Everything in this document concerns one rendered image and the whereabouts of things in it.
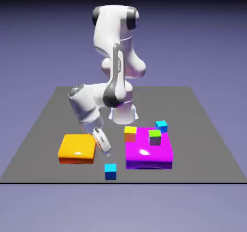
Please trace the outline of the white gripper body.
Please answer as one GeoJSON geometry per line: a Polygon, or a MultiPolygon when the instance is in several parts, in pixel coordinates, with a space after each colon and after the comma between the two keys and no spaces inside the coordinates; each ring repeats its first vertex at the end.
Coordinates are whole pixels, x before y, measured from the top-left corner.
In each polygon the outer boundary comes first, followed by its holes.
{"type": "Polygon", "coordinates": [[[98,147],[103,152],[109,152],[111,150],[111,145],[102,129],[94,128],[93,136],[98,144],[98,147]]]}

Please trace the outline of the small cyan cube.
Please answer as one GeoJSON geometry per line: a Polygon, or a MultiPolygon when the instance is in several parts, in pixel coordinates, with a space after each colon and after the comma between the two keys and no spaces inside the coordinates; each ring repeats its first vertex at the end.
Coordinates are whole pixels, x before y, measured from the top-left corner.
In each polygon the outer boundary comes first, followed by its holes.
{"type": "Polygon", "coordinates": [[[155,129],[160,130],[161,133],[167,133],[168,124],[165,120],[158,120],[155,122],[155,129]]]}
{"type": "Polygon", "coordinates": [[[105,164],[105,180],[116,180],[117,178],[117,167],[116,164],[105,164]]]}

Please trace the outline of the small yellow cube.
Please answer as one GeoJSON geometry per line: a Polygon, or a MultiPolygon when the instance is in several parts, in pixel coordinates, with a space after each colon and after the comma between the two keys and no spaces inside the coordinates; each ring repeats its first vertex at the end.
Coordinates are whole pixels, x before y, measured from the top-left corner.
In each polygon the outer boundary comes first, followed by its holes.
{"type": "Polygon", "coordinates": [[[125,126],[124,128],[124,141],[134,143],[136,141],[137,127],[125,126]]]}

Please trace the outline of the small green cube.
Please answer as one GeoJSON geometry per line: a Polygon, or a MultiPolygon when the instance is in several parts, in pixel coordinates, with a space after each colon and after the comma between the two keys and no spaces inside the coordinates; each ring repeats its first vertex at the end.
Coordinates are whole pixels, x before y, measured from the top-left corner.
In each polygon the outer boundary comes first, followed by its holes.
{"type": "Polygon", "coordinates": [[[162,134],[160,130],[149,130],[149,144],[161,145],[162,134]]]}

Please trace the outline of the large orange box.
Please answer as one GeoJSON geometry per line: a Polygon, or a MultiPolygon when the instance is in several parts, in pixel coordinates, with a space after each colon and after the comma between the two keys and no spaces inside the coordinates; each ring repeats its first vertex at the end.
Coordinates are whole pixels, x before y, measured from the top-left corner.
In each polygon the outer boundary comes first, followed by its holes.
{"type": "Polygon", "coordinates": [[[91,134],[65,134],[58,151],[60,164],[93,164],[96,141],[91,134]]]}

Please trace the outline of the large magenta box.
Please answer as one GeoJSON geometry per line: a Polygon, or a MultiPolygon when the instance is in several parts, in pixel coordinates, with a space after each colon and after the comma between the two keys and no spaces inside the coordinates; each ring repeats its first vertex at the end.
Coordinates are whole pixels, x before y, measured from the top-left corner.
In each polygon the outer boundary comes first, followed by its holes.
{"type": "Polygon", "coordinates": [[[155,128],[137,127],[135,141],[125,142],[125,161],[127,169],[171,169],[173,150],[167,132],[161,133],[151,145],[150,131],[155,128]]]}

